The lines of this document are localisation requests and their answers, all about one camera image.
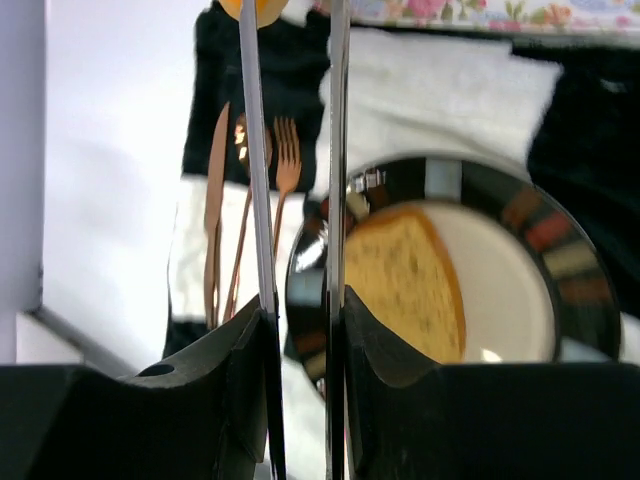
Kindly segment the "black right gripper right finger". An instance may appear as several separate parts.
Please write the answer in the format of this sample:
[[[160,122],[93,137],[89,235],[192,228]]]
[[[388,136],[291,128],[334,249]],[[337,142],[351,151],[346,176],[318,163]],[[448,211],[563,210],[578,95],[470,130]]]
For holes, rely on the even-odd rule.
[[[345,290],[350,472],[354,479],[438,479],[435,363]]]

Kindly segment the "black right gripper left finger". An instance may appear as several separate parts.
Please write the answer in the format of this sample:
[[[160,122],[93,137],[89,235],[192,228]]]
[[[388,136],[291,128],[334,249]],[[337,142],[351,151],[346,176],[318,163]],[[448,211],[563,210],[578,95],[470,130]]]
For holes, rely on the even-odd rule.
[[[259,301],[135,376],[122,479],[251,479],[267,434],[265,328]]]

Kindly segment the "sliced bread piece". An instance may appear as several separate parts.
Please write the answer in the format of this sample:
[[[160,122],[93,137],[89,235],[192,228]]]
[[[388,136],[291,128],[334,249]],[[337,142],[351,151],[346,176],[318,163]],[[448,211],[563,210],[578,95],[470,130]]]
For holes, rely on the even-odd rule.
[[[439,363],[466,348],[462,294],[448,250],[415,206],[377,212],[348,235],[345,283],[384,326]]]

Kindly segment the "orange croissant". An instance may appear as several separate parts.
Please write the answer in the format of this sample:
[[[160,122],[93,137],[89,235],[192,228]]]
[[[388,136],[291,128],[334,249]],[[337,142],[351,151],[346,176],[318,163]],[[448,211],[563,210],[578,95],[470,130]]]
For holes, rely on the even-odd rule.
[[[219,0],[224,11],[233,19],[241,18],[243,0]],[[288,0],[255,0],[257,27],[263,28],[274,23],[286,8]]]

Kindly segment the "silver metal food tongs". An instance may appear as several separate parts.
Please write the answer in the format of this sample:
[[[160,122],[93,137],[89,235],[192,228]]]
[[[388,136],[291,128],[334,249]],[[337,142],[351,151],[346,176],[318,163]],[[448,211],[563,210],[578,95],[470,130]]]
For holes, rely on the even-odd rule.
[[[250,159],[257,247],[261,318],[270,342],[266,350],[267,417],[271,474],[286,476],[281,391],[281,360],[277,315],[274,242],[271,225],[266,140],[258,52],[257,8],[242,5],[239,32],[245,113]],[[326,266],[326,476],[345,476],[344,446],[344,243],[346,214],[347,84],[350,38],[350,4],[331,4],[330,58],[330,172],[328,195],[328,260]]]

